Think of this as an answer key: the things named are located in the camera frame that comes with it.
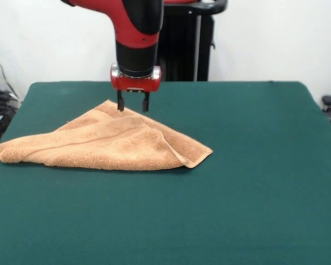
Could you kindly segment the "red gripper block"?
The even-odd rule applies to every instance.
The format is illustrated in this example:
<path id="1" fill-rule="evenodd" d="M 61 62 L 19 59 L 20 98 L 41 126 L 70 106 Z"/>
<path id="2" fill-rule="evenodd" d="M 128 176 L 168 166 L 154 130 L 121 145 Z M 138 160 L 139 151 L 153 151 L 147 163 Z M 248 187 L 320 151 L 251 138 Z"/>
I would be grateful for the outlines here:
<path id="1" fill-rule="evenodd" d="M 143 91 L 144 99 L 142 102 L 142 111 L 148 112 L 150 93 L 158 91 L 161 83 L 161 68 L 155 66 L 150 76 L 144 78 L 133 78 L 121 73 L 117 63 L 113 63 L 110 69 L 111 83 L 117 90 L 117 104 L 120 112 L 124 111 L 125 103 L 122 97 L 122 91 Z"/>

